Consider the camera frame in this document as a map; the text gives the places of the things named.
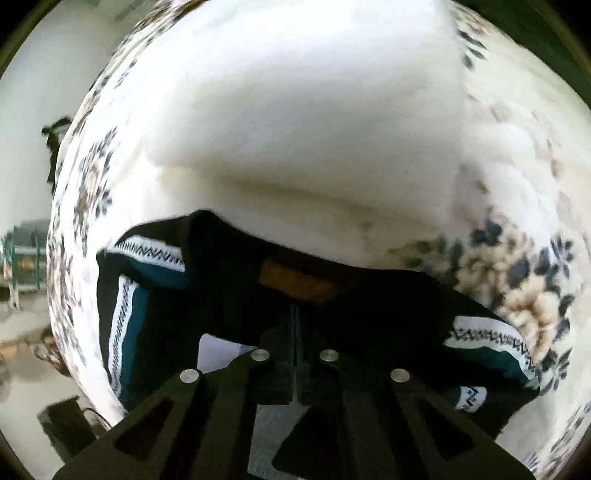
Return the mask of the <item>black knit patterned sweater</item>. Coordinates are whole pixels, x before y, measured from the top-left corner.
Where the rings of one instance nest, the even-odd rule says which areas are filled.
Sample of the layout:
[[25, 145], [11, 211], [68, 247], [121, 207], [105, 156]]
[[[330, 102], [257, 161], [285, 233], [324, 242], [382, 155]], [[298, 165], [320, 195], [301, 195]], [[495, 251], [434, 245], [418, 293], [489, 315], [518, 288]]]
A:
[[491, 436], [540, 393], [517, 330], [423, 273], [317, 258], [207, 210], [134, 226], [96, 261], [100, 354], [125, 410], [195, 367], [202, 336], [268, 348], [294, 320], [321, 349], [376, 348]]

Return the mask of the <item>floral brown blue blanket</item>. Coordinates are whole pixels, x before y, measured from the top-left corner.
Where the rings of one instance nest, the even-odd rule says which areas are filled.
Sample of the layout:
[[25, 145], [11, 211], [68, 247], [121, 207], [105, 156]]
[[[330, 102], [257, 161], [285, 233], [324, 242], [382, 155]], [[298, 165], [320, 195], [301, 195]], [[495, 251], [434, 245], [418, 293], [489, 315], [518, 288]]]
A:
[[[463, 74], [459, 165], [447, 207], [429, 213], [367, 205], [164, 165], [146, 148], [153, 101], [162, 94], [150, 52], [209, 2], [158, 2], [90, 87], [58, 153], [47, 242], [51, 327], [70, 374], [108, 432], [154, 393], [125, 410], [110, 388], [99, 345], [97, 253], [134, 226], [207, 210], [250, 236], [317, 258], [426, 274], [509, 323], [529, 350], [540, 393], [509, 419], [496, 442], [528, 468], [530, 479], [566, 475], [590, 429], [586, 104], [496, 25], [457, 1], [442, 1]], [[256, 349], [378, 354], [346, 339], [321, 349], [294, 320], [273, 334], [268, 348], [204, 335], [197, 365], [167, 381], [185, 370], [221, 370]], [[259, 406], [252, 479], [294, 476], [273, 467], [273, 457], [306, 409], [297, 398]]]

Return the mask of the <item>white shelf with green trays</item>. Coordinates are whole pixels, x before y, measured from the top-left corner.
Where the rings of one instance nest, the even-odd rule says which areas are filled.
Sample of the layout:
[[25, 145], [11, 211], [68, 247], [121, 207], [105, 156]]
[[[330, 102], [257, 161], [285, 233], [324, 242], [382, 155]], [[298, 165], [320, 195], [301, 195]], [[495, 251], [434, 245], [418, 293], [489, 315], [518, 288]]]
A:
[[48, 220], [25, 221], [3, 235], [3, 276], [12, 293], [46, 288], [48, 228]]

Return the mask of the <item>white pillow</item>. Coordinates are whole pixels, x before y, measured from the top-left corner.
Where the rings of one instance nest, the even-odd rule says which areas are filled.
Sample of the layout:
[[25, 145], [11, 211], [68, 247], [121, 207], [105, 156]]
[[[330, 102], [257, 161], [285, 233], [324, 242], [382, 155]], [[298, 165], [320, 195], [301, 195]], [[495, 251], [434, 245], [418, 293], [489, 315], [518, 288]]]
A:
[[463, 74], [442, 1], [212, 1], [151, 49], [164, 165], [434, 213]]

